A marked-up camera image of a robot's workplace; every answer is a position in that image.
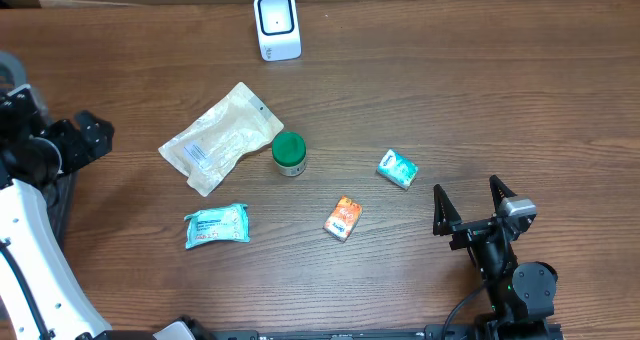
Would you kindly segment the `teal tissue pack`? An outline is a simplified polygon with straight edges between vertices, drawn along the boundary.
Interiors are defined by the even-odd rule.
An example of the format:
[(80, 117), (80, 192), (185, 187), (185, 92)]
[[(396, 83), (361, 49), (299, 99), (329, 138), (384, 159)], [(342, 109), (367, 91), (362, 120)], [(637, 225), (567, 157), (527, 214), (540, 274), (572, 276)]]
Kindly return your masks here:
[(419, 167), (395, 150), (389, 149), (380, 160), (376, 171), (395, 185), (407, 190), (415, 180)]

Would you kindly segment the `orange tissue pack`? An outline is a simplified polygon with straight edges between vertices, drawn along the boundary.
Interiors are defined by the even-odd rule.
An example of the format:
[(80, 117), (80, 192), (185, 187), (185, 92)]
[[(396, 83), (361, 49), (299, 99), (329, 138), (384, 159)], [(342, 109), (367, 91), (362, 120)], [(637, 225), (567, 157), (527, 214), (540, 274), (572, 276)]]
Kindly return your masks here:
[(336, 239), (346, 241), (357, 225), (363, 207), (353, 199), (342, 196), (323, 225), (323, 229)]

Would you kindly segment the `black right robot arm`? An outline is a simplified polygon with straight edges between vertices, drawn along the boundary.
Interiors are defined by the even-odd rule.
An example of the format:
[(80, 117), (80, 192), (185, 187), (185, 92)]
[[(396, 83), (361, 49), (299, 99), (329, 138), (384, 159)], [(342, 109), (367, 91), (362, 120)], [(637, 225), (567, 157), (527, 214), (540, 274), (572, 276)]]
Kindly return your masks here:
[[(489, 178), (494, 213), (465, 222), (441, 185), (434, 186), (433, 234), (452, 237), (453, 250), (465, 249), (482, 284), (461, 300), (442, 325), (429, 325), (429, 339), (559, 340), (561, 326), (551, 324), (558, 274), (545, 262), (520, 264), (512, 243), (529, 230), (537, 208), (516, 195), (498, 176)], [(459, 311), (481, 293), (488, 295), (490, 313), (475, 317), (471, 325), (455, 326)]]

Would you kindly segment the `light blue wipes pack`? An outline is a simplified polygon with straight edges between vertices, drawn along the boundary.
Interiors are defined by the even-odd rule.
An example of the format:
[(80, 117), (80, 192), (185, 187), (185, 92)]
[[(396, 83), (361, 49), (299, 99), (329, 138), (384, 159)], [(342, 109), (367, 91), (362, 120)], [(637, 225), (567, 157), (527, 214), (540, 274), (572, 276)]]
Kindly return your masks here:
[(199, 210), (184, 217), (188, 223), (185, 248), (190, 250), (215, 241), (248, 243), (249, 217), (246, 204)]

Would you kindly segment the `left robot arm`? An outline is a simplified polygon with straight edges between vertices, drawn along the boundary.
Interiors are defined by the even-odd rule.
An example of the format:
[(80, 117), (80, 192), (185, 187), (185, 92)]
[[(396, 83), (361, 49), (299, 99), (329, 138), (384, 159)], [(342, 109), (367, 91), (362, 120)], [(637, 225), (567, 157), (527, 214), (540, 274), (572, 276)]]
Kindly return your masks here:
[(157, 332), (115, 330), (86, 297), (49, 219), (45, 192), (107, 155), (113, 126), (81, 111), (49, 122), (23, 84), (1, 96), (1, 299), (20, 339), (209, 339), (182, 316)]

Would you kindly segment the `green lid jar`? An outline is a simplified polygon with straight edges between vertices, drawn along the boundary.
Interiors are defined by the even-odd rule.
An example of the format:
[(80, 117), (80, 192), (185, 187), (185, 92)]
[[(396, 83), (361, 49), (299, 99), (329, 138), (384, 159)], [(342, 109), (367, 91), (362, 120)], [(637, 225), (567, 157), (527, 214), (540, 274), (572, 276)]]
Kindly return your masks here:
[(298, 133), (282, 132), (272, 142), (272, 157), (282, 175), (298, 176), (307, 165), (306, 143)]

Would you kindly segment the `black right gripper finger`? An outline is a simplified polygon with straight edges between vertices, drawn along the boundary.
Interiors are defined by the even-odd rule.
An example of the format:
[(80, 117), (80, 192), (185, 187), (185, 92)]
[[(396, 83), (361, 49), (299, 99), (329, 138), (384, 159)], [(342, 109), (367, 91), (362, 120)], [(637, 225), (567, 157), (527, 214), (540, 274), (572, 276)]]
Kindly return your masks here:
[(497, 175), (492, 175), (489, 178), (489, 185), (494, 209), (506, 211), (511, 206), (511, 200), (516, 197), (516, 194)]
[(462, 219), (440, 184), (436, 184), (433, 187), (433, 191), (433, 234), (440, 236), (452, 234), (455, 227), (462, 223)]

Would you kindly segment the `beige pouch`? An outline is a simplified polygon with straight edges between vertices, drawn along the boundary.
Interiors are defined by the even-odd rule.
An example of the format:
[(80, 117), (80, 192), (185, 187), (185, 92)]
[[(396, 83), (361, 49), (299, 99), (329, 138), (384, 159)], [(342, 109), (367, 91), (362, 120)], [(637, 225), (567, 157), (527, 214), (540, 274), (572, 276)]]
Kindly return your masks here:
[(208, 196), (245, 155), (270, 144), (284, 124), (244, 83), (159, 148), (161, 156)]

